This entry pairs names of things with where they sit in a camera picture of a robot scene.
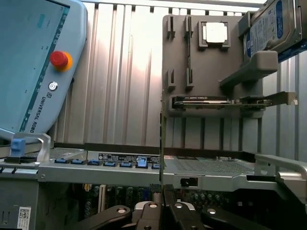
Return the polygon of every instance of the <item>touchscreen display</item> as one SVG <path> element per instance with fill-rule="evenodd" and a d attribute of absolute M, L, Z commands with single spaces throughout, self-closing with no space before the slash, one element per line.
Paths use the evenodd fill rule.
<path fill-rule="evenodd" d="M 0 128 L 24 131 L 68 13 L 47 0 L 0 0 Z"/>

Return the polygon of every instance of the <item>red emergency stop button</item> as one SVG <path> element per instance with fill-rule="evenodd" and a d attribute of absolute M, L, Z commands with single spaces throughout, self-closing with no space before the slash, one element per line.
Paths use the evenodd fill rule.
<path fill-rule="evenodd" d="M 69 59 L 65 52 L 54 51 L 50 54 L 50 62 L 57 69 L 64 69 L 67 67 Z"/>

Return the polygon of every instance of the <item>blue latch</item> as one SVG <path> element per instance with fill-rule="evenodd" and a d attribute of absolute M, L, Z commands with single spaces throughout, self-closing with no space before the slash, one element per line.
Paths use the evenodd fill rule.
<path fill-rule="evenodd" d="M 116 163 L 115 162 L 105 162 L 104 166 L 115 167 Z"/>
<path fill-rule="evenodd" d="M 160 169 L 160 165 L 159 164 L 152 164 L 152 169 Z"/>
<path fill-rule="evenodd" d="M 25 139 L 15 138 L 11 142 L 11 156 L 23 157 L 25 155 Z"/>
<path fill-rule="evenodd" d="M 86 164 L 86 163 L 87 163 L 87 160 L 75 159 L 75 160 L 72 160 L 71 163 L 72 163 L 72 164 Z"/>
<path fill-rule="evenodd" d="M 125 163 L 125 162 L 123 162 L 123 163 L 120 164 L 120 167 L 132 168 L 132 163 Z"/>
<path fill-rule="evenodd" d="M 139 157 L 136 163 L 136 168 L 148 169 L 147 158 Z"/>
<path fill-rule="evenodd" d="M 64 159 L 64 158 L 54 160 L 54 162 L 58 164 L 69 164 L 71 161 L 72 161 L 71 159 Z"/>
<path fill-rule="evenodd" d="M 99 166 L 99 165 L 102 165 L 102 161 L 92 159 L 92 160 L 88 161 L 87 165 L 97 165 L 97 166 Z"/>

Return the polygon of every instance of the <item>corrugated metal wall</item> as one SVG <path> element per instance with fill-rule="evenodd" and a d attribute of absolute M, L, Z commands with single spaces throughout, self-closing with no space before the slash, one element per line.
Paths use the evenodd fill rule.
<path fill-rule="evenodd" d="M 256 10 L 145 0 L 132 4 L 86 3 L 87 43 L 75 82 L 52 128 L 56 142 L 158 146 L 163 16 L 205 11 L 241 15 Z M 299 106 L 269 108 L 262 119 L 168 119 L 166 145 L 262 151 L 307 161 L 307 102 L 302 100 L 307 94 L 306 61 L 304 53 L 282 63 L 278 73 L 263 83 L 265 95 L 296 91 Z"/>

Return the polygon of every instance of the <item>barcode label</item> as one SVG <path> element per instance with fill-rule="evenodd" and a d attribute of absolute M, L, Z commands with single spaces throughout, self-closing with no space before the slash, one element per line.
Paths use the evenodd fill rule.
<path fill-rule="evenodd" d="M 19 207 L 17 228 L 29 230 L 31 207 Z"/>

